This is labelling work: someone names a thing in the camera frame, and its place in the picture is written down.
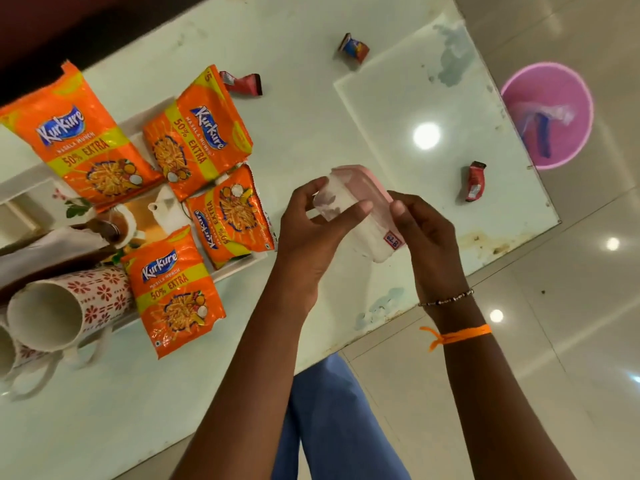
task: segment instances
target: tile floor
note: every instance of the tile floor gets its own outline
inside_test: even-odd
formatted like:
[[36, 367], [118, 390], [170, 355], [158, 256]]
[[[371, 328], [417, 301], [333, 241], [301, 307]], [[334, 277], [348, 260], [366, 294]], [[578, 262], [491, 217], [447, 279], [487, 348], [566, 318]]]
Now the tile floor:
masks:
[[[553, 60], [583, 74], [595, 97], [587, 147], [541, 174], [563, 223], [471, 283], [486, 315], [502, 311], [495, 334], [578, 478], [637, 478], [640, 0], [457, 1], [499, 86]], [[442, 350], [427, 355], [429, 339], [417, 331], [428, 322], [413, 309], [342, 353], [413, 478], [472, 478]], [[168, 478], [185, 446], [121, 479]]]

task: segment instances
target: pink bucket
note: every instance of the pink bucket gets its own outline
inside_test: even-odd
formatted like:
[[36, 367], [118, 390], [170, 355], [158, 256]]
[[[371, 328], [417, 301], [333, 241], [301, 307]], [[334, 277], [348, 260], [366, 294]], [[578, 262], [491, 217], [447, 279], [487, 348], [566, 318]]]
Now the pink bucket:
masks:
[[593, 126], [593, 98], [583, 79], [575, 71], [555, 62], [540, 62], [518, 71], [501, 90], [509, 109], [514, 103], [532, 102], [544, 106], [569, 106], [575, 117], [565, 125], [551, 120], [549, 147], [551, 157], [538, 150], [535, 125], [524, 133], [524, 142], [533, 164], [540, 170], [556, 168], [574, 158], [584, 147]]

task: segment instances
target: hand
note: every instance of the hand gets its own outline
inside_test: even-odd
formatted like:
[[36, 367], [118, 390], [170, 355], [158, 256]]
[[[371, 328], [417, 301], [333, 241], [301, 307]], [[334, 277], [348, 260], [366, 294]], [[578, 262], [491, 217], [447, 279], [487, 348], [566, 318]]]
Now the hand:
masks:
[[280, 221], [278, 254], [272, 276], [304, 300], [308, 313], [316, 304], [320, 278], [329, 267], [338, 245], [373, 208], [363, 200], [327, 222], [322, 216], [309, 219], [313, 196], [327, 183], [320, 177], [295, 189]]
[[453, 224], [416, 195], [390, 191], [391, 215], [403, 235], [421, 303], [452, 298], [469, 289]]

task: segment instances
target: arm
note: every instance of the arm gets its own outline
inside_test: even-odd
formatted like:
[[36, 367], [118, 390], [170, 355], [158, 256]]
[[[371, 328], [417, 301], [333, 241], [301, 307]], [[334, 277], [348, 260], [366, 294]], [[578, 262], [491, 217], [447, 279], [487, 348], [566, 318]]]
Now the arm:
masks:
[[318, 178], [293, 192], [276, 263], [209, 410], [173, 480], [269, 478], [282, 431], [298, 339], [342, 238], [371, 211], [363, 201], [330, 223], [307, 218]]
[[[421, 303], [468, 290], [453, 225], [420, 197], [392, 193]], [[441, 334], [484, 325], [472, 296], [426, 306]], [[493, 334], [444, 346], [451, 390], [477, 479], [575, 480], [529, 405]]]

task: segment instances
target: kurkure logo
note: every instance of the kurkure logo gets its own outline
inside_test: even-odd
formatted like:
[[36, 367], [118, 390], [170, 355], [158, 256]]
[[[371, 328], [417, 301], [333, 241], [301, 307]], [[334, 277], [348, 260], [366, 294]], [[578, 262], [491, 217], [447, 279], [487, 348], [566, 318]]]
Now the kurkure logo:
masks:
[[36, 132], [44, 146], [51, 146], [57, 141], [82, 134], [84, 132], [84, 115], [76, 106], [73, 106], [68, 114], [54, 116], [36, 128]]
[[207, 224], [207, 220], [204, 217], [204, 214], [199, 210], [194, 210], [193, 214], [196, 216], [198, 223], [200, 224], [200, 230], [204, 234], [204, 238], [207, 240], [207, 244], [211, 249], [218, 249], [216, 243], [213, 242], [213, 236], [211, 235], [211, 229], [209, 229], [209, 224]]
[[178, 254], [175, 249], [172, 250], [167, 256], [156, 259], [150, 262], [148, 265], [142, 268], [142, 282], [146, 283], [151, 278], [157, 278], [158, 276], [171, 271], [173, 265], [178, 261]]
[[220, 138], [218, 124], [213, 119], [210, 110], [206, 106], [200, 106], [192, 109], [191, 112], [198, 119], [198, 125], [202, 128], [209, 146], [216, 150], [222, 150], [227, 145], [227, 142]]

